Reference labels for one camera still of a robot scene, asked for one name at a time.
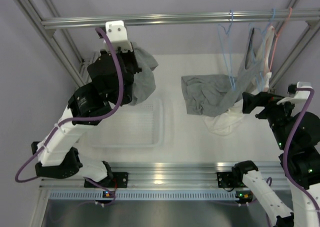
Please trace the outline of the grey tank top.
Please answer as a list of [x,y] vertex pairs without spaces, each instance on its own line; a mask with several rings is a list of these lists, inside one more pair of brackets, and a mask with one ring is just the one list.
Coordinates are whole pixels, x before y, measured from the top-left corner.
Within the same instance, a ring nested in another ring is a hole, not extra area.
[[251,50],[255,29],[249,31],[245,56],[234,78],[232,89],[226,74],[187,75],[181,77],[181,90],[189,115],[217,117],[242,99],[252,80],[263,71],[261,60],[253,60]]
[[134,75],[132,101],[129,103],[129,105],[135,106],[146,101],[156,90],[156,81],[153,71],[159,64],[152,54],[138,46],[136,42],[132,42],[131,44],[138,67],[141,69],[141,72]]

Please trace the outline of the blue wire hanger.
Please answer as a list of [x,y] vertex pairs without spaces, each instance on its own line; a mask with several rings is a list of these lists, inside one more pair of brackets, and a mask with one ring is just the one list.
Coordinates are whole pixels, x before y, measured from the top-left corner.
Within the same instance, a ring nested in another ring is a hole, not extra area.
[[222,24],[218,24],[217,26],[217,34],[219,39],[220,48],[222,51],[222,57],[225,64],[225,69],[227,71],[227,76],[231,85],[231,89],[233,91],[236,90],[236,80],[233,74],[233,61],[232,61],[232,46],[231,46],[231,28],[234,21],[234,12],[232,10],[229,11],[229,24],[228,26],[224,26]]
[[269,83],[272,77],[272,71],[269,65],[269,57],[275,37],[275,28],[272,25],[275,15],[276,10],[273,8],[272,17],[268,21],[268,24],[264,30],[261,30],[260,28],[257,29],[262,37],[261,44],[257,52],[254,52],[253,45],[250,44],[249,50],[253,63],[262,61],[263,65],[262,70],[252,79],[250,85],[248,86],[247,90],[249,92],[262,92],[269,90]]

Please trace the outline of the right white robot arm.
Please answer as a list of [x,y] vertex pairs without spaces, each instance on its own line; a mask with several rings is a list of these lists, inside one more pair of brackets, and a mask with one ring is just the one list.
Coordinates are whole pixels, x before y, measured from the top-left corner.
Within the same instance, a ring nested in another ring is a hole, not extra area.
[[232,167],[232,179],[251,190],[266,212],[272,227],[318,227],[320,225],[320,119],[307,109],[315,91],[311,87],[295,88],[290,97],[260,92],[242,94],[242,111],[267,120],[282,154],[279,156],[288,180],[292,206],[289,208],[263,179],[251,160]]

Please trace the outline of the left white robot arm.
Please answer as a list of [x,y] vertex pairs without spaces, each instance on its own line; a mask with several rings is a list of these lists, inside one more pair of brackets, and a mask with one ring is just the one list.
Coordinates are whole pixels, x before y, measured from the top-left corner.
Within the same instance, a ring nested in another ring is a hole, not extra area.
[[36,176],[66,179],[80,175],[102,187],[113,181],[110,165],[104,160],[80,156],[75,143],[100,122],[113,115],[119,107],[134,99],[134,77],[142,72],[137,48],[102,52],[87,70],[91,82],[77,89],[67,102],[61,119],[41,142],[33,142],[37,154]]

